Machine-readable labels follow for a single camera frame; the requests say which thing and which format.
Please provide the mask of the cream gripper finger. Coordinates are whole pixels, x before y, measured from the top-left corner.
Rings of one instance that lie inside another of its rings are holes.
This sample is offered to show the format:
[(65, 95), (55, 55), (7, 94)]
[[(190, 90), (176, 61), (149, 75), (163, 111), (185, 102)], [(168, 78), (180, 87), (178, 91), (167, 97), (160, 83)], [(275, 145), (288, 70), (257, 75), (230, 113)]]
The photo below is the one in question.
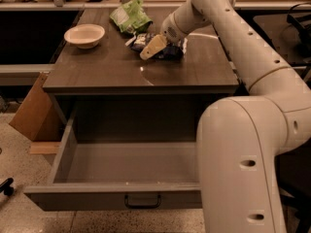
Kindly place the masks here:
[(140, 52), (140, 57), (143, 60), (150, 59), (158, 52), (164, 50), (167, 46), (167, 39), (161, 34), (155, 35), (148, 44)]

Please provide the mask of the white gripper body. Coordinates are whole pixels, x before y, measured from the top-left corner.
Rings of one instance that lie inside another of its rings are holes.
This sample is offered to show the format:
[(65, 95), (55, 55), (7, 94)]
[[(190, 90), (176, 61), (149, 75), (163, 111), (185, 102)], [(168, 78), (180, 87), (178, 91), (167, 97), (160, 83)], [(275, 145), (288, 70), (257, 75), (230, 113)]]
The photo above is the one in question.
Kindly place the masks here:
[(179, 28), (174, 14), (170, 14), (163, 21), (160, 27), (160, 33), (173, 44), (177, 44), (187, 37), (187, 34)]

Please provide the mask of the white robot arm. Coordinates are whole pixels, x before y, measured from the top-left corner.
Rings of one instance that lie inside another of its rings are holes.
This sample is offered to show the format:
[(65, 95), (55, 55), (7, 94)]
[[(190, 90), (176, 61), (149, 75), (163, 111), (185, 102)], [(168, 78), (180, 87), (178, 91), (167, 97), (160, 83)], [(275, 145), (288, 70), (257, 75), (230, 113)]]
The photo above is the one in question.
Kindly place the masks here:
[(143, 49), (212, 24), (248, 95), (210, 105), (197, 128), (199, 187), (206, 233), (286, 233), (274, 158), (311, 136), (311, 90), (240, 16), (233, 0), (188, 0)]

